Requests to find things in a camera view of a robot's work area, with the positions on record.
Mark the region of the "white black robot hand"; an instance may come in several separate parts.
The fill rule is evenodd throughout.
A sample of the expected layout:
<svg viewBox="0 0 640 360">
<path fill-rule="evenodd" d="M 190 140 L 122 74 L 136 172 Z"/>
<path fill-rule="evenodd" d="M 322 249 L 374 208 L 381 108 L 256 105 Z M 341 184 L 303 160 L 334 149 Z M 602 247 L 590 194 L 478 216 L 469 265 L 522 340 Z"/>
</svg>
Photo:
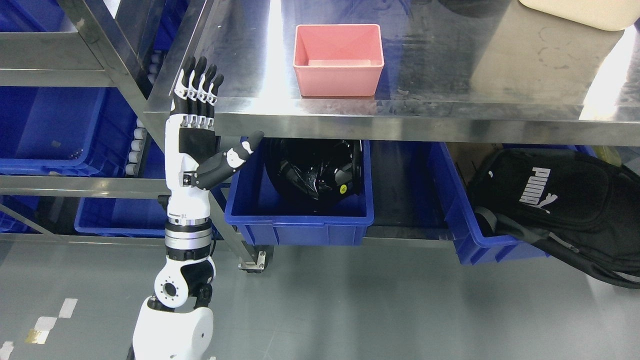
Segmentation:
<svg viewBox="0 0 640 360">
<path fill-rule="evenodd" d="M 170 191 L 167 216 L 170 219 L 210 217 L 210 190 L 235 173 L 257 150 L 265 133 L 251 133 L 247 139 L 224 152 L 215 153 L 215 106 L 224 75 L 217 65 L 201 55 L 190 57 L 180 69 L 173 89 L 172 115 L 165 125 L 165 178 Z M 194 173 L 193 186 L 185 186 L 185 173 Z"/>
</svg>

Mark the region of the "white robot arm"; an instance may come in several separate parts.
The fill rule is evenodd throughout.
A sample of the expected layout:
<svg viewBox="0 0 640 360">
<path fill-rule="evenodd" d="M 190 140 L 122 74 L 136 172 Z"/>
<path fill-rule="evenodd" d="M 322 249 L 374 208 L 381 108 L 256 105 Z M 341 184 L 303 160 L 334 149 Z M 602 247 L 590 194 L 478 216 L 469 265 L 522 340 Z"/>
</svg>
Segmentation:
<svg viewBox="0 0 640 360">
<path fill-rule="evenodd" d="M 164 123 L 164 170 L 169 195 L 160 196 L 166 262 L 142 301 L 128 360 L 202 360 L 214 332 L 210 308 L 217 273 L 211 221 L 212 189 L 242 168 L 265 134 L 219 150 L 215 106 L 224 76 L 205 56 L 187 60 L 171 91 Z"/>
</svg>

